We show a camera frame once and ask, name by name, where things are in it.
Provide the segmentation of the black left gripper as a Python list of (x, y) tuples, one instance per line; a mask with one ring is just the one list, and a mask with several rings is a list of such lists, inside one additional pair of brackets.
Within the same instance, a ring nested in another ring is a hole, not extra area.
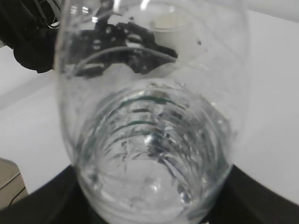
[(82, 54), (78, 75), (102, 75), (114, 64), (147, 74), (154, 70), (154, 56), (148, 49), (178, 57), (175, 50), (155, 44), (152, 32), (132, 22), (97, 25), (95, 30), (83, 31), (78, 40), (78, 52)]

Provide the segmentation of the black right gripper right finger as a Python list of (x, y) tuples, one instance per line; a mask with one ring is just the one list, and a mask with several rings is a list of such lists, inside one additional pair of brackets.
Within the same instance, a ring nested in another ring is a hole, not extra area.
[(206, 224), (297, 224), (299, 206), (233, 166)]

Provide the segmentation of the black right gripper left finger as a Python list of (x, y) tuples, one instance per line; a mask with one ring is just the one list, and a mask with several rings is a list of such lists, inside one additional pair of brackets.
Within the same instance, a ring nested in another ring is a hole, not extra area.
[(99, 224), (77, 182), (65, 168), (51, 181), (0, 211), (2, 224)]

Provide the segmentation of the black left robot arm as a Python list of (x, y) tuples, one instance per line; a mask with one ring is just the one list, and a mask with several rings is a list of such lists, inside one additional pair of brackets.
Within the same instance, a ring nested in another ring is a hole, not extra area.
[[(0, 2), (0, 39), (14, 51), (17, 62), (37, 73), (53, 69), (54, 45), (58, 29), (43, 17), (35, 15), (37, 6), (31, 0), (2, 0)], [(155, 38), (147, 29), (131, 22), (109, 24), (107, 20), (96, 23), (95, 37), (100, 38), (101, 49), (124, 46), (129, 35), (136, 34), (145, 48), (161, 52), (164, 57), (156, 59), (145, 51), (118, 53), (112, 59), (103, 57), (100, 71), (109, 67), (109, 62), (125, 63), (133, 71), (145, 74), (160, 65), (174, 62), (178, 57), (175, 50), (155, 43)]]

